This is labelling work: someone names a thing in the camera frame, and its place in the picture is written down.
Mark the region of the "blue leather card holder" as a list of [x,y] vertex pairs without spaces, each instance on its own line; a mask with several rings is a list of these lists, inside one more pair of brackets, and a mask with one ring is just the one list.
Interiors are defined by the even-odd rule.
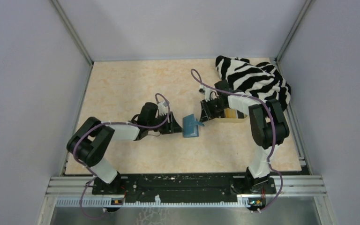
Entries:
[[194,114],[190,114],[183,118],[183,137],[195,138],[199,136],[199,127],[204,127]]

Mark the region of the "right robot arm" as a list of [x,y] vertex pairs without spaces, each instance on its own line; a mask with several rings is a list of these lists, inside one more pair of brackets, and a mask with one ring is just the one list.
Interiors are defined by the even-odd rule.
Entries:
[[205,97],[201,101],[201,123],[219,118],[226,109],[233,109],[249,118],[257,149],[246,170],[245,187],[250,193],[258,193],[269,180],[271,157],[290,133],[280,102],[276,99],[263,101],[239,90],[231,90],[226,80],[217,82],[214,87],[201,83],[199,92]]

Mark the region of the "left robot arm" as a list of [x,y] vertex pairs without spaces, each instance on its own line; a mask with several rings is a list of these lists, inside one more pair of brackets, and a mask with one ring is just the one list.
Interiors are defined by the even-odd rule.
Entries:
[[139,141],[150,131],[161,135],[182,133],[183,128],[169,111],[166,102],[147,102],[139,114],[127,122],[102,122],[89,117],[69,139],[66,149],[93,176],[104,182],[110,194],[121,190],[120,173],[104,158],[111,141]]

